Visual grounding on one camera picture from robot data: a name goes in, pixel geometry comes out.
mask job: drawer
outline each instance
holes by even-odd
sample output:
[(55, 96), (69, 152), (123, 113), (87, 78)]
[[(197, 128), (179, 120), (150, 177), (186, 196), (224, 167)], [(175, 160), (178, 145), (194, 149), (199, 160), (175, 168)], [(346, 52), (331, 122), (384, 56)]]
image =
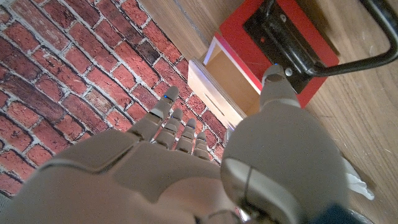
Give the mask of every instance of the drawer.
[(203, 63), (189, 61), (188, 85), (227, 128), (259, 110), (260, 81), (218, 34)]

